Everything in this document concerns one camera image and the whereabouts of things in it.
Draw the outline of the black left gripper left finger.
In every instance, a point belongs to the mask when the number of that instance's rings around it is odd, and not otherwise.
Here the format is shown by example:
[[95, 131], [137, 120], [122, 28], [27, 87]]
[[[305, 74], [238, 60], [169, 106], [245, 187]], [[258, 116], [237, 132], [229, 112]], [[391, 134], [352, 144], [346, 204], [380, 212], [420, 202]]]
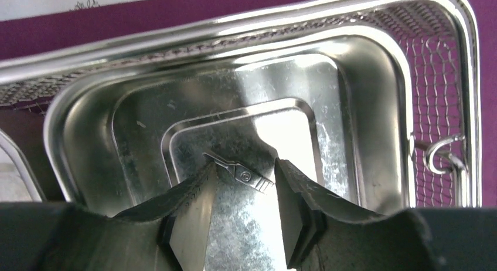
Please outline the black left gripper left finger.
[[70, 203], [1, 203], [2, 270], [203, 270], [216, 164], [114, 217]]

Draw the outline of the perforated steel instrument tray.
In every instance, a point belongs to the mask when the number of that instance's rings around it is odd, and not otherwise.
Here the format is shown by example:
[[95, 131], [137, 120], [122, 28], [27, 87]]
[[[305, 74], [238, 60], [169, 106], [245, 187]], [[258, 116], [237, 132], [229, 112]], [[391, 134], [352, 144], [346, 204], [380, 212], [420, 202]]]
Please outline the perforated steel instrument tray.
[[1, 148], [30, 200], [108, 217], [214, 152], [203, 270], [285, 270], [276, 159], [381, 215], [481, 208], [468, 0], [315, 0], [1, 62]]

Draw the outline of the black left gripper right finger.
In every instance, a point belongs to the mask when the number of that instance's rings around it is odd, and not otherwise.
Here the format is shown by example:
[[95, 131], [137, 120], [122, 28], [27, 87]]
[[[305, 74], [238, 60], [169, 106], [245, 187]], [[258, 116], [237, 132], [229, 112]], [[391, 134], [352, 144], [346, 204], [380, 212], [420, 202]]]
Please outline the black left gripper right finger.
[[495, 208], [355, 205], [276, 159], [287, 267], [297, 270], [495, 270]]

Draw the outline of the purple cloth wrap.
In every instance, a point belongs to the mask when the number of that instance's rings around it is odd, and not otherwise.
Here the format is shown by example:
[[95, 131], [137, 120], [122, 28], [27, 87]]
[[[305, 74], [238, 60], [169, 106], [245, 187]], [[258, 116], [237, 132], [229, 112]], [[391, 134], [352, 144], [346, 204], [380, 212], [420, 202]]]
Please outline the purple cloth wrap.
[[[1, 59], [307, 0], [143, 0], [1, 21]], [[479, 30], [482, 202], [496, 205], [496, 0], [468, 0]]]

